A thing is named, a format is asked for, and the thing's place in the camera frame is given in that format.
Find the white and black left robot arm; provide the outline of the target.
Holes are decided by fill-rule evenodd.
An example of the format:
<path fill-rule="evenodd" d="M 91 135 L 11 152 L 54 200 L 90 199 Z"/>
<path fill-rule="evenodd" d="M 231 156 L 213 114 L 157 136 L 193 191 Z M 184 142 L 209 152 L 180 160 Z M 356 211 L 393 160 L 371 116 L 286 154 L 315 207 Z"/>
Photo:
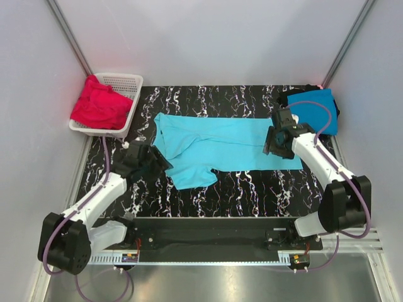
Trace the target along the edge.
<path fill-rule="evenodd" d="M 68 272 L 74 276 L 87 266 L 92 255 L 117 244 L 131 248 L 136 234 L 124 218 L 102 226 L 94 224 L 101 214 L 139 180 L 157 179 L 172 165 L 157 147 L 132 141 L 119 159 L 107 164 L 100 182 L 61 214 L 49 213 L 43 220 L 37 258 L 47 274 Z"/>

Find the light cyan t shirt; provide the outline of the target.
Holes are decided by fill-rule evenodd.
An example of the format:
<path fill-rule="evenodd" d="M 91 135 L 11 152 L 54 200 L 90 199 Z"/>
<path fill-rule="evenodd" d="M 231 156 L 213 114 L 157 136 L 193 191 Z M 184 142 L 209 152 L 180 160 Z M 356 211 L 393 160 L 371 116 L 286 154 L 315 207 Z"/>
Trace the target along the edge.
<path fill-rule="evenodd" d="M 269 118 L 208 118 L 159 113 L 154 146 L 172 165 L 166 174 L 176 189 L 208 187 L 215 171 L 300 170 L 299 157 L 265 155 Z"/>

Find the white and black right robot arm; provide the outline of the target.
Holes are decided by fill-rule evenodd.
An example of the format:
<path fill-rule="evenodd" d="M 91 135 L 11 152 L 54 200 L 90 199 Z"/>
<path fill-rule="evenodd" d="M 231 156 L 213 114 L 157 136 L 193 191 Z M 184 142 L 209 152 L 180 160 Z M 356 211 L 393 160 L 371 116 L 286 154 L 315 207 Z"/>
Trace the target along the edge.
<path fill-rule="evenodd" d="M 286 233 L 292 249 L 301 249 L 313 235 L 341 233 L 361 239 L 371 228 L 372 184 L 356 176 L 323 146 L 319 134 L 307 123 L 297 123 L 290 109 L 276 111 L 268 128 L 264 154 L 283 159 L 298 156 L 314 173 L 324 193 L 315 213 L 297 218 Z"/>

